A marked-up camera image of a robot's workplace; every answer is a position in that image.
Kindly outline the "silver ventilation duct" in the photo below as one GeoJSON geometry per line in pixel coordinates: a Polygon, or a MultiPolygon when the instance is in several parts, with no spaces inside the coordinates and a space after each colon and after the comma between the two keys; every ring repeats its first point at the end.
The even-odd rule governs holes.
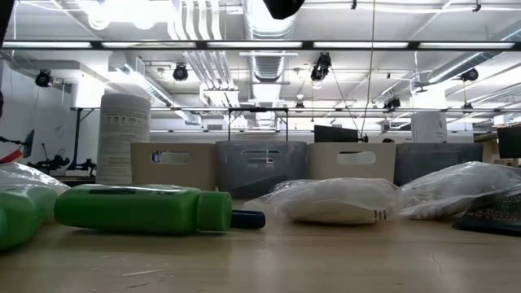
{"type": "MultiPolygon", "coordinates": [[[[263,0],[242,0],[243,20],[248,40],[289,40],[293,34],[296,16],[276,20],[263,0]]],[[[282,90],[286,57],[283,51],[254,51],[248,58],[252,71],[252,95],[257,107],[276,107],[282,90]]]]}

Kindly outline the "beige plastic bin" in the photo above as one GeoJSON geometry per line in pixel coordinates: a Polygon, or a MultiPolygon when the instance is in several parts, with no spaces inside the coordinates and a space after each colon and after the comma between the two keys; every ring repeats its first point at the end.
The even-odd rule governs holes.
{"type": "Polygon", "coordinates": [[[217,152],[211,143],[133,142],[132,183],[217,187],[217,152]]]}

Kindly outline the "black computer monitor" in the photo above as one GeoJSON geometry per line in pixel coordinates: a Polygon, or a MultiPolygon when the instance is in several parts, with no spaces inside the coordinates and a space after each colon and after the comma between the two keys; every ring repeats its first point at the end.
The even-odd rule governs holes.
{"type": "Polygon", "coordinates": [[[314,126],[314,142],[358,142],[359,136],[355,129],[344,129],[330,126],[314,126]]]}
{"type": "Polygon", "coordinates": [[[501,159],[521,158],[521,127],[498,128],[497,139],[501,159]]]}

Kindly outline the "black background table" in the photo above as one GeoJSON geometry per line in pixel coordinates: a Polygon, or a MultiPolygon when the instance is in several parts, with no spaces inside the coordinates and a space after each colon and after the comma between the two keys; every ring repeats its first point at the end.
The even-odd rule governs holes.
{"type": "Polygon", "coordinates": [[[53,178],[69,187],[94,184],[96,182],[96,177],[90,176],[53,176],[53,178]]]}

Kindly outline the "black upright post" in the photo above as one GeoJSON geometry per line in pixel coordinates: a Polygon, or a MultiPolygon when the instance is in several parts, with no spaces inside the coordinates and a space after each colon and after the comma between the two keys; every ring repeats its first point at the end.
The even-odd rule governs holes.
{"type": "Polygon", "coordinates": [[[77,169],[77,158],[78,158],[78,147],[80,141],[80,127],[82,121],[82,108],[76,109],[76,124],[75,124],[75,137],[74,137],[74,147],[73,147],[73,156],[70,165],[67,167],[67,170],[76,170],[77,169]]]}

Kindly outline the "white column with sign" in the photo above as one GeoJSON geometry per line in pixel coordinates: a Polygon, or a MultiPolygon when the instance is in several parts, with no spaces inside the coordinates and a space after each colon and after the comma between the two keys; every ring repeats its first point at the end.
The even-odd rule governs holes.
{"type": "Polygon", "coordinates": [[[419,112],[411,117],[414,143],[444,143],[447,141],[447,122],[444,112],[419,112]]]}

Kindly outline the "red background robot part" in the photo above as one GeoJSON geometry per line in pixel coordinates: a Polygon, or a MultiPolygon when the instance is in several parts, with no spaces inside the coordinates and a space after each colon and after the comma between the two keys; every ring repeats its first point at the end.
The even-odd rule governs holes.
{"type": "Polygon", "coordinates": [[[0,158],[0,164],[9,164],[17,161],[18,159],[23,157],[23,152],[21,150],[16,150],[10,153],[9,155],[5,155],[0,158]]]}

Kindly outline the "dark grey plastic bin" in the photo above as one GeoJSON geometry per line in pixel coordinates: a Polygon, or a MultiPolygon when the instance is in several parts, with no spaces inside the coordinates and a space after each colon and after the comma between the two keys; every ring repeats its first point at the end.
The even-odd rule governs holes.
{"type": "Polygon", "coordinates": [[[471,161],[483,161],[481,143],[403,143],[396,146],[393,182],[397,186],[471,161]]]}

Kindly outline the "clear bag of cotton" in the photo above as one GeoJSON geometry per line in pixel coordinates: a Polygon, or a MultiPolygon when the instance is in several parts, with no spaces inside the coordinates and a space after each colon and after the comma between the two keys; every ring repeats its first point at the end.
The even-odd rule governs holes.
{"type": "Polygon", "coordinates": [[[16,162],[0,164],[0,187],[8,186],[44,186],[51,188],[58,195],[70,189],[50,175],[16,162]]]}
{"type": "Polygon", "coordinates": [[[395,217],[401,202],[398,187],[385,179],[342,177],[284,181],[244,207],[292,221],[369,225],[395,217]]]}
{"type": "Polygon", "coordinates": [[[466,162],[414,179],[399,189],[399,215],[434,220],[466,211],[475,199],[521,186],[521,168],[466,162]]]}

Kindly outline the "white plastic bin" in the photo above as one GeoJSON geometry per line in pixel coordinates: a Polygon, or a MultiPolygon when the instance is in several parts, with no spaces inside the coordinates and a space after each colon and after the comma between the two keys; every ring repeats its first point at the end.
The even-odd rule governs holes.
{"type": "Polygon", "coordinates": [[[379,178],[393,182],[396,144],[318,142],[308,145],[310,179],[379,178]]]}

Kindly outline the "small green bottle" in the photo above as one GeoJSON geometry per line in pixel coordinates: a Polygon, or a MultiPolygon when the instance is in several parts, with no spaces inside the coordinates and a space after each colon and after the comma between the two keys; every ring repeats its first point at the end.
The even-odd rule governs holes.
{"type": "Polygon", "coordinates": [[[26,243],[44,222],[52,221],[57,198],[45,186],[0,187],[0,251],[26,243]]]}
{"type": "Polygon", "coordinates": [[[230,228],[232,197],[186,186],[84,184],[56,199],[54,217],[62,225],[107,232],[225,232],[230,228]]]}

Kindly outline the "dark blue shave butter tube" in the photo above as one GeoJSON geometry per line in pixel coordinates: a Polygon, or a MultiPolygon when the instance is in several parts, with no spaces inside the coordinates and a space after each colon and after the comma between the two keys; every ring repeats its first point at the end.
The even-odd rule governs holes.
{"type": "Polygon", "coordinates": [[[476,199],[453,228],[521,238],[521,190],[497,191],[476,199]]]}

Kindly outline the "white cylindrical wipes canister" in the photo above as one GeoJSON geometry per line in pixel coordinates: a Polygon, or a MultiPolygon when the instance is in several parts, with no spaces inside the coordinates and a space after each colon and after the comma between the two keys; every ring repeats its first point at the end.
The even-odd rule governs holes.
{"type": "Polygon", "coordinates": [[[105,94],[101,98],[96,182],[127,185],[132,182],[131,144],[150,139],[151,102],[132,94],[105,94]]]}

